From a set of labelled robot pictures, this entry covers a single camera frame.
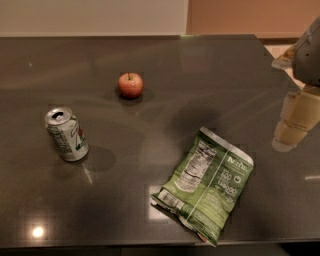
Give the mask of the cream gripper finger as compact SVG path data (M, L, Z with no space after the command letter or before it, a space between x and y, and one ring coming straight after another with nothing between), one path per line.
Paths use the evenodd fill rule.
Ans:
M289 69L293 67L296 45L290 46L281 55L273 60L271 66L276 69Z
M298 92L289 92L274 131L273 148L278 152L291 151L319 122L320 88L306 85Z

